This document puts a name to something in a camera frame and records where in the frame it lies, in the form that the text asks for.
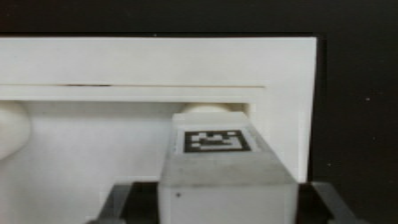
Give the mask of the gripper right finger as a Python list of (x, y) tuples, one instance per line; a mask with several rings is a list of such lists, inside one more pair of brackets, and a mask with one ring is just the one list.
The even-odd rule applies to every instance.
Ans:
[(326, 224), (369, 224), (357, 218), (333, 186), (325, 182), (312, 182), (310, 185), (332, 215)]

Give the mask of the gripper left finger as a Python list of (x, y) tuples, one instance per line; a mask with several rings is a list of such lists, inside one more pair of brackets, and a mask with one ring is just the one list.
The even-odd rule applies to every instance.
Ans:
[(129, 185), (115, 185), (111, 187), (99, 215), (95, 219), (90, 220), (85, 224), (126, 224), (122, 212), (127, 202), (129, 191)]

